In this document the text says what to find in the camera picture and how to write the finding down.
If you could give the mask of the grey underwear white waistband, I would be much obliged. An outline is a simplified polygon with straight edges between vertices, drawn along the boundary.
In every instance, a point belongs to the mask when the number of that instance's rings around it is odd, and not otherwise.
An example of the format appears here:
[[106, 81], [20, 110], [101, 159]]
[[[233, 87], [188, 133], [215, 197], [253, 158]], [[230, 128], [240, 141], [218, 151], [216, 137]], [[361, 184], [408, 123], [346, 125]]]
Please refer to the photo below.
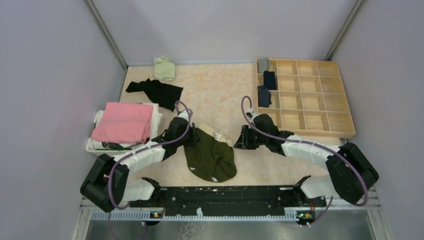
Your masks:
[[270, 60], [266, 57], [258, 58], [257, 61], [257, 72], [263, 74], [265, 71], [270, 69]]

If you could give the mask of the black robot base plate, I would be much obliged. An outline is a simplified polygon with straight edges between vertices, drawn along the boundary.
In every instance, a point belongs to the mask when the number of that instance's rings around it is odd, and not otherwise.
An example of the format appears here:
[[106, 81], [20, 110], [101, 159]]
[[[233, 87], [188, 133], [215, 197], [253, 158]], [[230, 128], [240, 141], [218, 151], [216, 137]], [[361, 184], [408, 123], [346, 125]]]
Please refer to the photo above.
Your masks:
[[134, 200], [131, 208], [161, 208], [165, 216], [283, 216], [287, 208], [326, 207], [325, 199], [309, 199], [294, 185], [180, 186], [156, 188], [149, 200]]

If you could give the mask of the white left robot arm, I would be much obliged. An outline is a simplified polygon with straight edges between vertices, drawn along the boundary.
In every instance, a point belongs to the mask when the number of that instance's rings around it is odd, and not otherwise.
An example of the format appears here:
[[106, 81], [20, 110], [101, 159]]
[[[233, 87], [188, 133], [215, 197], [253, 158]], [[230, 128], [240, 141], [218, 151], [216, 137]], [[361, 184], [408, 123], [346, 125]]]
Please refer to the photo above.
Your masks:
[[153, 181], [131, 180], [130, 176], [168, 159], [179, 147], [196, 146], [199, 141], [190, 114], [181, 112], [171, 120], [168, 129], [144, 145], [115, 156], [99, 155], [85, 177], [80, 193], [106, 213], [123, 210], [130, 202], [138, 200], [154, 207], [160, 202], [161, 194], [155, 190]]

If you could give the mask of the navy underwear cream waistband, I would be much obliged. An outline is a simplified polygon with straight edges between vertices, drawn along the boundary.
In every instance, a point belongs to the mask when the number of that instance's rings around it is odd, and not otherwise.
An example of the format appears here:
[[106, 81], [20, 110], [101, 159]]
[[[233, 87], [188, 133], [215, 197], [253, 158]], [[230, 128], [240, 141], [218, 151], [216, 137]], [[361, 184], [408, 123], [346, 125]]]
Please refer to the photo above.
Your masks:
[[271, 93], [264, 85], [257, 87], [258, 106], [261, 108], [269, 108], [272, 104]]

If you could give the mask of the dark green underwear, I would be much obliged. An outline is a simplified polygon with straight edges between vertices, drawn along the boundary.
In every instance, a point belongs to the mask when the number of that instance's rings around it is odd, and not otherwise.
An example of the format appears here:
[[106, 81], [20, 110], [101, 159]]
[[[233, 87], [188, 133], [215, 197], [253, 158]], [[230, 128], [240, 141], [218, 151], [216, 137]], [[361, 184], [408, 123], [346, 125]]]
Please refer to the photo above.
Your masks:
[[233, 142], [206, 123], [196, 127], [199, 143], [185, 146], [184, 154], [189, 170], [198, 178], [222, 183], [237, 175]]

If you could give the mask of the navy orange underwear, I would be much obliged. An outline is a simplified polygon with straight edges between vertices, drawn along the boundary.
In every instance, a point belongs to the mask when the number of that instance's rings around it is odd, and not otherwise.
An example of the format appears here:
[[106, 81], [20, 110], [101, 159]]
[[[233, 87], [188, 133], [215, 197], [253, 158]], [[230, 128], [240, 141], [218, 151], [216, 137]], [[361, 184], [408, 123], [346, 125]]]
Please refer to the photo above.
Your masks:
[[276, 74], [274, 71], [265, 70], [263, 72], [263, 85], [271, 91], [277, 90]]

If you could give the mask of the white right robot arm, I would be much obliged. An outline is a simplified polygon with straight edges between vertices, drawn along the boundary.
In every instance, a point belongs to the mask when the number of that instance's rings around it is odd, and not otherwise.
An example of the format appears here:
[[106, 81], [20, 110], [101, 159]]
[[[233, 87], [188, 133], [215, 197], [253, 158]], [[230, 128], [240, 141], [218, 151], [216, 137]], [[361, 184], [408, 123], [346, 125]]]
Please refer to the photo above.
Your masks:
[[322, 169], [326, 175], [308, 176], [293, 192], [299, 206], [307, 206], [313, 198], [339, 196], [346, 202], [363, 206], [368, 201], [368, 190], [380, 179], [377, 170], [359, 147], [347, 142], [343, 145], [321, 144], [306, 140], [291, 131], [279, 130], [267, 114], [244, 114], [242, 126], [234, 147], [255, 150], [265, 146], [272, 153], [297, 158]]

